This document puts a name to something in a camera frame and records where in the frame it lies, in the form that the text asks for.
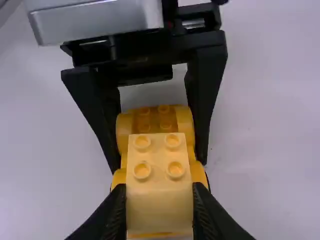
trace white background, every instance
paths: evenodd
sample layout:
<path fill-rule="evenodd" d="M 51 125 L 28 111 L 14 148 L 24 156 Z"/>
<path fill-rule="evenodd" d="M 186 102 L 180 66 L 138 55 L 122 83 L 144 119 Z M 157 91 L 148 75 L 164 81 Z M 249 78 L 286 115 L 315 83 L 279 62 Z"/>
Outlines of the white background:
<path fill-rule="evenodd" d="M 211 121 L 212 193 L 257 240 L 318 240 L 320 2 L 221 11 L 229 59 Z M 63 240 L 109 193 L 107 161 L 60 79 L 71 67 L 58 47 L 37 46 L 22 5 L 0 29 L 1 240 Z M 122 88 L 123 109 L 185 104 L 185 66 L 174 74 Z"/>

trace yellow toy block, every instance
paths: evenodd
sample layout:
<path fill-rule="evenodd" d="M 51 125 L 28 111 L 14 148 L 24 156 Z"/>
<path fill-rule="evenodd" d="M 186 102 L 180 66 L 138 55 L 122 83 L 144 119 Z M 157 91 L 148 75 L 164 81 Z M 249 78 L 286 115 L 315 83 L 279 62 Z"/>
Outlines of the yellow toy block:
<path fill-rule="evenodd" d="M 184 133 L 128 137 L 126 197 L 128 235 L 192 231 L 193 188 Z"/>
<path fill-rule="evenodd" d="M 187 145 L 195 147 L 195 131 L 189 107 L 160 105 L 142 107 L 119 114 L 116 120 L 116 141 L 120 154 L 128 151 L 130 134 L 184 133 Z"/>
<path fill-rule="evenodd" d="M 111 190 L 126 184 L 128 238 L 191 235 L 192 183 L 209 187 L 196 159 L 189 107 L 160 105 L 121 113 L 116 139 L 121 168 Z"/>

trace lego stud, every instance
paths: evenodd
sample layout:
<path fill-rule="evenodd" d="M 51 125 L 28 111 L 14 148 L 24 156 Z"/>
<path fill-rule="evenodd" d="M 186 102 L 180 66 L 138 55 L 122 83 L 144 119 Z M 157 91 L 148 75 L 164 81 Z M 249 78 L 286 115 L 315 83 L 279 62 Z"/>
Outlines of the lego stud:
<path fill-rule="evenodd" d="M 168 121 L 164 121 L 160 123 L 160 128 L 164 131 L 169 131 L 172 127 L 172 124 Z"/>
<path fill-rule="evenodd" d="M 179 148 L 181 140 L 178 135 L 171 133 L 165 136 L 164 143 L 169 150 L 174 151 Z"/>
<path fill-rule="evenodd" d="M 133 169 L 133 176 L 138 181 L 145 181 L 151 174 L 151 166 L 147 162 L 137 164 Z"/>
<path fill-rule="evenodd" d="M 139 152 L 146 152 L 148 151 L 150 145 L 151 145 L 151 139 L 147 135 L 138 135 L 134 142 L 133 145 L 135 149 L 137 149 Z"/>
<path fill-rule="evenodd" d="M 169 163 L 166 173 L 172 180 L 179 180 L 185 174 L 185 168 L 178 161 Z"/>
<path fill-rule="evenodd" d="M 145 123 L 145 124 L 140 124 L 138 126 L 138 130 L 140 133 L 148 133 L 150 132 L 151 126 L 149 123 Z"/>
<path fill-rule="evenodd" d="M 170 112 L 170 106 L 169 105 L 160 105 L 160 106 L 158 106 L 158 112 L 160 114 L 168 114 Z"/>
<path fill-rule="evenodd" d="M 138 109 L 138 113 L 140 116 L 148 116 L 150 114 L 150 108 L 149 107 L 142 107 Z"/>

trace black plastic bracket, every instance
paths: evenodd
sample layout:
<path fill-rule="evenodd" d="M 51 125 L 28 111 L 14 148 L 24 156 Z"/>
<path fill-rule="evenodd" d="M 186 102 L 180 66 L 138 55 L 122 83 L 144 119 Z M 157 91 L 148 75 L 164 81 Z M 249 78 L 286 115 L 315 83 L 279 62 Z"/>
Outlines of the black plastic bracket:
<path fill-rule="evenodd" d="M 175 4 L 168 7 L 172 10 Z M 61 46 L 74 65 L 61 72 L 62 81 L 95 132 L 112 173 L 121 160 L 116 140 L 121 112 L 118 87 L 170 80 L 172 65 L 181 63 L 187 63 L 184 82 L 194 120 L 196 157 L 207 163 L 210 121 L 228 57 L 220 10 L 215 3 L 204 3 L 179 7 L 170 14 L 172 22 L 164 29 Z M 190 21 L 195 25 L 186 27 Z"/>
<path fill-rule="evenodd" d="M 193 184 L 194 240 L 255 240 L 200 182 Z"/>
<path fill-rule="evenodd" d="M 126 240 L 126 185 L 117 185 L 94 213 L 65 240 Z"/>

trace silver metal housing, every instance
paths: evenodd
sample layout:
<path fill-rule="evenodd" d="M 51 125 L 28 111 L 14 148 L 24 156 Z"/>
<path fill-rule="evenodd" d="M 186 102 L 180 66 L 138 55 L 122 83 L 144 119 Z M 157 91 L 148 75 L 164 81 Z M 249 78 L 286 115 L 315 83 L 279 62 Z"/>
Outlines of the silver metal housing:
<path fill-rule="evenodd" d="M 39 45 L 164 27 L 161 0 L 25 0 Z"/>

